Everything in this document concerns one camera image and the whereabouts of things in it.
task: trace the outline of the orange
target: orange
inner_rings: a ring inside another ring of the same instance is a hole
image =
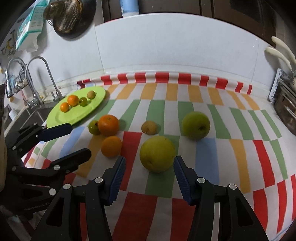
[[[113,158],[120,154],[121,146],[122,142],[119,137],[110,136],[102,142],[101,151],[104,156]]]
[[[61,112],[67,112],[69,110],[69,105],[67,102],[64,102],[60,105],[59,108],[60,108]]]
[[[70,95],[67,99],[67,102],[70,106],[76,106],[78,105],[79,98],[77,95]]]
[[[98,128],[104,136],[114,136],[119,130],[119,120],[113,115],[103,115],[98,121]]]

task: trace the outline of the colorful checkered tablecloth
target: colorful checkered tablecloth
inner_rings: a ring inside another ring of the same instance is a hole
[[[159,135],[169,138],[188,167],[212,184],[236,184],[258,216],[267,236],[276,241],[296,217],[295,170],[274,118],[250,94],[251,85],[226,79],[179,73],[131,73],[103,76],[78,82],[78,88],[103,85],[107,98],[71,134],[39,143],[24,161],[27,167],[46,168],[51,161],[81,148],[91,159],[66,176],[66,183],[83,185],[101,176],[116,158],[100,151],[103,136],[93,136],[88,123],[105,114],[120,119],[117,136],[121,155],[127,160],[117,201],[106,207],[114,241],[185,241],[194,207],[182,199],[173,167],[163,173],[146,170],[139,159],[141,145],[150,136],[141,125],[152,120],[161,126]],[[208,136],[191,141],[181,122],[191,111],[205,113],[211,123]],[[29,222],[9,219],[22,240],[29,240],[42,214]],[[219,205],[215,205],[213,239],[217,239]],[[88,240],[85,204],[81,204],[82,241]]]

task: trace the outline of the faucet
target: faucet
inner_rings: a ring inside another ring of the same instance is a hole
[[[10,83],[10,74],[9,74],[9,69],[10,69],[10,66],[13,62],[18,62],[20,64],[20,66],[22,67],[24,73],[26,73],[26,64],[24,63],[24,61],[19,58],[19,57],[13,57],[9,60],[8,64],[7,64],[7,68],[6,68],[6,71],[5,71],[5,78],[6,78],[6,95],[7,95],[7,98],[10,98],[11,96],[14,95],[14,90],[13,88],[11,87],[11,83]],[[32,78],[31,78],[31,75],[30,75],[30,72],[28,71],[27,72],[27,75],[26,75],[26,78],[27,78],[27,81],[28,81],[28,84],[29,84],[29,87],[30,89],[32,90],[32,93],[33,93],[33,100],[32,101],[27,101],[24,99],[24,101],[27,103],[27,105],[32,108],[33,106],[37,105],[37,106],[41,106],[43,105],[43,101],[40,97],[40,95],[38,94],[37,90],[35,89],[34,85],[33,85],[33,81],[32,81]]]
[[[29,72],[29,69],[28,69],[30,63],[31,63],[34,59],[37,59],[37,58],[43,60],[43,62],[45,63],[46,68],[47,68],[47,71],[48,71],[48,74],[49,74],[49,76],[50,76],[50,79],[52,80],[52,83],[53,83],[53,85],[54,85],[54,88],[56,89],[56,96],[54,95],[54,92],[52,92],[52,96],[53,96],[53,98],[54,98],[54,101],[55,101],[55,102],[59,102],[59,101],[61,101],[64,97],[63,97],[61,91],[57,88],[57,86],[56,86],[56,84],[55,84],[55,82],[54,82],[54,79],[53,79],[53,77],[52,77],[52,73],[51,73],[51,71],[50,71],[50,69],[49,69],[48,63],[47,63],[47,61],[45,60],[45,58],[43,58],[43,57],[41,57],[41,56],[37,56],[37,57],[32,58],[32,59],[28,62],[28,65],[27,65],[27,67],[26,67],[26,69],[25,69],[25,72],[24,72],[26,78],[27,78],[27,75],[30,76],[30,72]]]

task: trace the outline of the green plate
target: green plate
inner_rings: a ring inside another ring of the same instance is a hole
[[[68,96],[62,99],[49,113],[46,121],[47,127],[51,128],[64,123],[70,123],[71,125],[74,125],[75,123],[85,118],[88,114],[90,114],[103,101],[106,91],[100,86],[92,86],[77,90],[74,93],[70,94],[77,95],[78,98],[81,98],[86,97],[87,93],[91,90],[93,90],[96,93],[96,96],[92,100],[87,99],[87,106],[82,107],[80,105],[76,105],[72,107],[70,110],[68,110],[66,113],[61,112],[60,105],[63,102],[67,102]]]

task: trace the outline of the tissue package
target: tissue package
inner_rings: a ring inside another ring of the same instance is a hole
[[[43,27],[43,12],[47,6],[47,0],[37,3],[29,15],[20,25],[17,32],[16,50],[34,52],[38,49],[37,37]]]

